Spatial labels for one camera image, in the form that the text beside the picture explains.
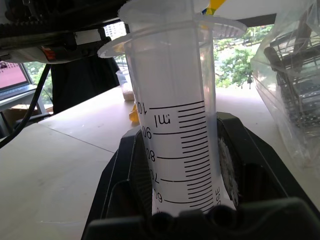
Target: clear plastic bag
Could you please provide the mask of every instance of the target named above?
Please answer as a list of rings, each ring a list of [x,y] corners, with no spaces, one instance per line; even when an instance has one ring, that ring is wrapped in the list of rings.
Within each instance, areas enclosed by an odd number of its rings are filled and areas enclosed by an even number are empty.
[[[251,60],[256,88],[294,163],[316,176],[320,176],[319,16],[319,0],[300,1],[278,13]]]

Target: yellow object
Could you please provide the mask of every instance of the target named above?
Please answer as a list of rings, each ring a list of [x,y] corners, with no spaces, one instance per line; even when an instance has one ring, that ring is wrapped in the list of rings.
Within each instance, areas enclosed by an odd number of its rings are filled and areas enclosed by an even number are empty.
[[[134,123],[134,124],[139,124],[139,117],[138,117],[138,111],[137,111],[137,105],[134,104],[132,111],[129,114],[129,119]]]
[[[226,0],[210,0],[210,4],[205,10],[206,15],[215,14],[216,10],[225,2]]]

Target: black cloth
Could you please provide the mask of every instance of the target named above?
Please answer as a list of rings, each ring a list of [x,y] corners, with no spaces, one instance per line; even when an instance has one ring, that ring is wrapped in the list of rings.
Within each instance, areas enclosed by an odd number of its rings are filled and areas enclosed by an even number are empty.
[[[58,114],[105,91],[119,86],[113,58],[97,55],[61,64],[53,64],[52,104]]]

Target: laptop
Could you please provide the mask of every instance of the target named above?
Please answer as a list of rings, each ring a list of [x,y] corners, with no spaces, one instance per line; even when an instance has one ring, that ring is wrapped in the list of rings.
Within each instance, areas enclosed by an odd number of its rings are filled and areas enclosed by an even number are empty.
[[[22,64],[0,61],[0,101],[36,88]]]

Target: laptop screen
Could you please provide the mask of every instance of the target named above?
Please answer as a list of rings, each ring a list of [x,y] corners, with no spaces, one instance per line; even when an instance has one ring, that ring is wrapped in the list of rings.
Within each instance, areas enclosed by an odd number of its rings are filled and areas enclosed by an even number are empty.
[[[28,84],[28,80],[19,64],[0,61],[0,91],[24,84]]]

